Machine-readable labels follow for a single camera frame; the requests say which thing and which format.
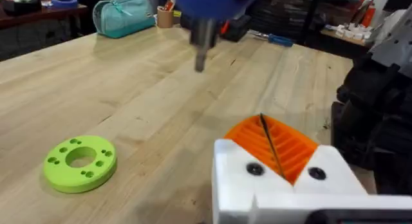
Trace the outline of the left gripper white and orange left finger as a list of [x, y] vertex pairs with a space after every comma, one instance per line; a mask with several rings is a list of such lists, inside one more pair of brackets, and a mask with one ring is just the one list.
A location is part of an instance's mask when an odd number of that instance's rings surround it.
[[281, 209], [263, 206], [292, 186], [281, 176], [279, 163], [255, 115], [234, 126], [214, 143], [212, 163], [213, 223], [281, 223]]

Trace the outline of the left gripper white and orange right finger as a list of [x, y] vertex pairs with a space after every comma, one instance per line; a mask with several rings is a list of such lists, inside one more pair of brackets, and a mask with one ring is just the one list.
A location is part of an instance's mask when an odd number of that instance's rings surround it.
[[336, 148], [319, 145], [295, 129], [259, 115], [276, 168], [276, 193], [366, 196], [368, 193]]

